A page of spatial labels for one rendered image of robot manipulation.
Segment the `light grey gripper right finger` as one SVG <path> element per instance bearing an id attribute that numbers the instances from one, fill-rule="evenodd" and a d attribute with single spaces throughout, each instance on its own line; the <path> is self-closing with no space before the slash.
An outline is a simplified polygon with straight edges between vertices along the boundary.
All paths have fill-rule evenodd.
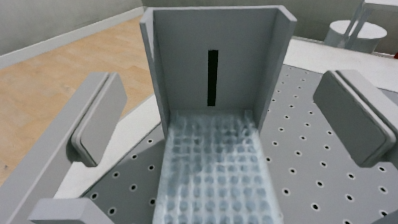
<path id="1" fill-rule="evenodd" d="M 326 70 L 312 98 L 358 167 L 398 170 L 398 106 L 361 73 Z"/>

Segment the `grey flat base plate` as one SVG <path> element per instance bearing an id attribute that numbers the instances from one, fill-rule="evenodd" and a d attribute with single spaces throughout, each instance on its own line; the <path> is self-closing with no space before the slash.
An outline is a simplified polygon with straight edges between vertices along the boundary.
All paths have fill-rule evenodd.
<path id="1" fill-rule="evenodd" d="M 260 140 L 284 224 L 370 224 L 398 209 L 398 170 L 358 167 L 315 104 L 324 73 L 283 63 Z M 114 224 L 152 224 L 161 120 L 78 197 Z"/>

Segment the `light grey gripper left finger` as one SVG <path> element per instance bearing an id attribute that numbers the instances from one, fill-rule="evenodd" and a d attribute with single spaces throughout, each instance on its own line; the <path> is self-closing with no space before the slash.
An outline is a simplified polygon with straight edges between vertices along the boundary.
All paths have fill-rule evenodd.
<path id="1" fill-rule="evenodd" d="M 127 94 L 118 72 L 90 72 L 0 187 L 0 224 L 27 220 L 40 197 L 54 197 L 73 162 L 101 163 Z"/>

